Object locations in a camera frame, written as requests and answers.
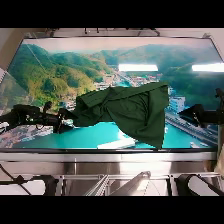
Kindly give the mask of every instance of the television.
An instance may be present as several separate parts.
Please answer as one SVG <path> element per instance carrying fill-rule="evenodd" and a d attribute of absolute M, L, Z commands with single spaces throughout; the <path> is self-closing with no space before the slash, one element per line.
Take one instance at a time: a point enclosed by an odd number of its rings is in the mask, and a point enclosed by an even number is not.
<path fill-rule="evenodd" d="M 0 112 L 15 104 L 74 110 L 76 97 L 109 86 L 139 86 L 167 81 L 169 106 L 163 149 L 217 148 L 218 128 L 194 127 L 178 112 L 194 104 L 216 110 L 215 89 L 224 88 L 224 72 L 194 71 L 194 65 L 222 63 L 211 39 L 168 37 L 67 37 L 24 39 L 0 79 Z M 154 64 L 158 71 L 126 71 L 120 64 Z M 63 134 L 52 127 L 19 126 L 0 136 L 0 148 L 99 149 L 130 138 L 114 122 L 75 127 Z M 137 142 L 132 148 L 153 148 Z"/>

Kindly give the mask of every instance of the turquoise water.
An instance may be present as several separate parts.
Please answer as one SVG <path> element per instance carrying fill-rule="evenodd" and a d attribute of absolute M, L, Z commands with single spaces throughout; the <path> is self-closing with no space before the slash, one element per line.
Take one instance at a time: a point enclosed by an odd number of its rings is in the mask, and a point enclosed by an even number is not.
<path fill-rule="evenodd" d="M 163 148 L 190 148 L 190 142 L 200 146 L 200 141 L 172 125 L 166 125 Z M 18 148 L 96 148 L 100 144 L 119 140 L 119 129 L 112 122 L 101 122 L 95 126 L 78 128 L 63 134 L 50 134 L 37 137 L 29 142 L 20 142 Z M 137 144 L 136 148 L 152 148 L 145 143 Z"/>

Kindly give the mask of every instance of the screen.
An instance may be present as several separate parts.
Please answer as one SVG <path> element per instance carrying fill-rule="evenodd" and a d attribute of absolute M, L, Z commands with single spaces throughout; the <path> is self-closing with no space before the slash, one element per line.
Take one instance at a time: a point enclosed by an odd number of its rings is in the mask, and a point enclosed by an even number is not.
<path fill-rule="evenodd" d="M 163 148 L 217 147 L 217 126 L 194 127 L 178 112 L 194 104 L 216 110 L 215 89 L 224 88 L 224 73 L 194 71 L 194 65 L 222 63 L 210 39 L 165 37 L 75 37 L 24 39 L 8 73 L 0 79 L 0 113 L 15 104 L 50 110 L 74 110 L 76 97 L 109 86 L 140 86 L 167 81 Z M 119 71 L 120 64 L 156 65 L 158 71 Z M 20 126 L 0 136 L 1 148 L 106 148 L 106 143 L 130 139 L 113 122 L 76 127 L 63 134 L 52 127 Z M 152 148 L 136 142 L 132 148 Z"/>

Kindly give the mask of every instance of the sky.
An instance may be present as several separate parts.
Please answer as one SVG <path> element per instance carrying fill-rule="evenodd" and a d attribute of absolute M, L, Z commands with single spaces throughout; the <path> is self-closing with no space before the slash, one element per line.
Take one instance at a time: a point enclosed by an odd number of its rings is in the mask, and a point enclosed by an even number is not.
<path fill-rule="evenodd" d="M 167 37 L 72 37 L 25 39 L 24 44 L 35 44 L 45 50 L 55 52 L 98 52 L 119 48 L 135 48 L 148 44 L 185 45 L 191 47 L 213 46 L 209 39 L 167 38 Z"/>

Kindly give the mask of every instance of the green cloth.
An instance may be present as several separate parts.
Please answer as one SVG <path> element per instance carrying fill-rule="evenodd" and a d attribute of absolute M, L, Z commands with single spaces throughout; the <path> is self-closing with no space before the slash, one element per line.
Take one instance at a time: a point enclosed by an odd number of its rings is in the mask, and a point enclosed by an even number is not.
<path fill-rule="evenodd" d="M 164 139 L 168 84 L 156 82 L 140 87 L 109 87 L 76 98 L 74 125 L 88 127 L 114 121 L 122 132 L 161 148 Z"/>

